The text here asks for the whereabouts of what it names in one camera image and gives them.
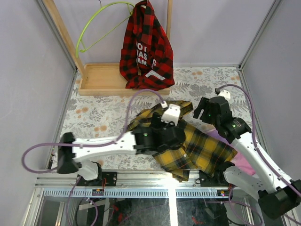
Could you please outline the yellow plaid flannel shirt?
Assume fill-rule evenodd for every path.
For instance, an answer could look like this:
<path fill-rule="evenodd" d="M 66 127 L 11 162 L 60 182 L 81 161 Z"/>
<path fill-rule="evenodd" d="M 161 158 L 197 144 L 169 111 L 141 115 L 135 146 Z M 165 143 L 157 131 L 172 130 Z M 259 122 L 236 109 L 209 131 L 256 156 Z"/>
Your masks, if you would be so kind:
<path fill-rule="evenodd" d="M 188 181 L 191 170 L 200 170 L 211 177 L 220 165 L 232 161 L 238 154 L 230 145 L 203 133 L 183 119 L 192 112 L 192 102 L 171 100 L 167 104 L 180 106 L 178 126 L 184 129 L 186 140 L 179 149 L 166 150 L 153 155 L 153 158 L 178 181 Z"/>

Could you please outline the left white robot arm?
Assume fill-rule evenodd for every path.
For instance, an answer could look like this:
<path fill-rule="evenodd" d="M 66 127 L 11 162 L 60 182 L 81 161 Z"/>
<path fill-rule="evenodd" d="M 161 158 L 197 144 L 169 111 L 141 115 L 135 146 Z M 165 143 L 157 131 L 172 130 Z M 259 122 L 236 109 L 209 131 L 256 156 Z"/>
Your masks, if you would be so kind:
<path fill-rule="evenodd" d="M 58 146 L 57 173 L 77 173 L 97 186 L 102 183 L 103 174 L 100 164 L 93 158 L 116 154 L 162 154 L 178 149 L 185 139 L 183 129 L 173 122 L 161 121 L 157 113 L 153 115 L 150 126 L 139 125 L 122 137 L 83 139 L 68 132 L 63 134 Z"/>

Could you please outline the lime green wire hanger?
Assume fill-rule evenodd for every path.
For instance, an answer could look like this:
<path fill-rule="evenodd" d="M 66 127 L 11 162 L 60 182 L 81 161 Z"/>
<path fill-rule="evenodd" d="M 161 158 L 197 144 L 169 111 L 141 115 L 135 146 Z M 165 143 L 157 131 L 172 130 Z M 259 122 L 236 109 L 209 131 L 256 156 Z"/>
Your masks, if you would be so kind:
<path fill-rule="evenodd" d="M 122 26 L 134 12 L 135 4 L 126 0 L 100 3 L 100 8 L 84 25 L 76 44 L 76 55 L 89 51 Z"/>

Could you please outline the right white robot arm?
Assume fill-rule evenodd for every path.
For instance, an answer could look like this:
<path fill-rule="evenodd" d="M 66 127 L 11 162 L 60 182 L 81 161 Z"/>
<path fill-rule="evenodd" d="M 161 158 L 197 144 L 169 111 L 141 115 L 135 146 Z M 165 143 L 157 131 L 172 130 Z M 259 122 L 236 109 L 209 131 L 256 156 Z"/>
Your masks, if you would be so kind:
<path fill-rule="evenodd" d="M 259 204 L 270 219 L 277 219 L 301 203 L 298 195 L 301 181 L 293 180 L 271 159 L 263 147 L 253 139 L 247 123 L 233 117 L 228 101 L 222 96 L 202 97 L 193 117 L 213 125 L 235 150 L 242 154 L 255 170 L 257 177 L 242 172 L 233 165 L 214 174 L 215 182 L 224 186 L 233 184 Z"/>

